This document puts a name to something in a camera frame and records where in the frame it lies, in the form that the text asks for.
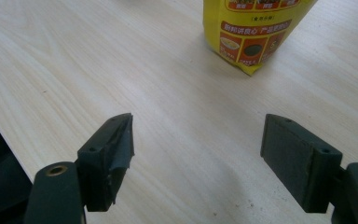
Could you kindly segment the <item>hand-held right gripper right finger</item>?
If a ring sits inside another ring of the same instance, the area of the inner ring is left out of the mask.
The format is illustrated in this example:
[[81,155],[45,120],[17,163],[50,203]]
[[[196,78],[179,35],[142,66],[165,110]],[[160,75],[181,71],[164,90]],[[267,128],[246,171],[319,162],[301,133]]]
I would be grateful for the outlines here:
[[324,213],[342,153],[295,121],[267,114],[261,157],[307,213]]

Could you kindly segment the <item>yellow printed seasoning bag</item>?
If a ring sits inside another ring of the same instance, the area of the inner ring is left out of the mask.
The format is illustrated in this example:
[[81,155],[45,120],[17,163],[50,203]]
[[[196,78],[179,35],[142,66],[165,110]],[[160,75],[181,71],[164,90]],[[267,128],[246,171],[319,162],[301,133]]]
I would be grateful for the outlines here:
[[317,0],[203,0],[206,42],[252,75],[274,54]]

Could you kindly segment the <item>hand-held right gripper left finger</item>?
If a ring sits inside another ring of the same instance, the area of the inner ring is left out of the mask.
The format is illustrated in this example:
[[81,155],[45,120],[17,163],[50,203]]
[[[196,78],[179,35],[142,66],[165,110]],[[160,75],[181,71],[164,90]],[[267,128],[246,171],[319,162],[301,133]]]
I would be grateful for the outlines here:
[[125,113],[108,119],[77,152],[83,204],[89,212],[106,212],[134,156],[133,116]]

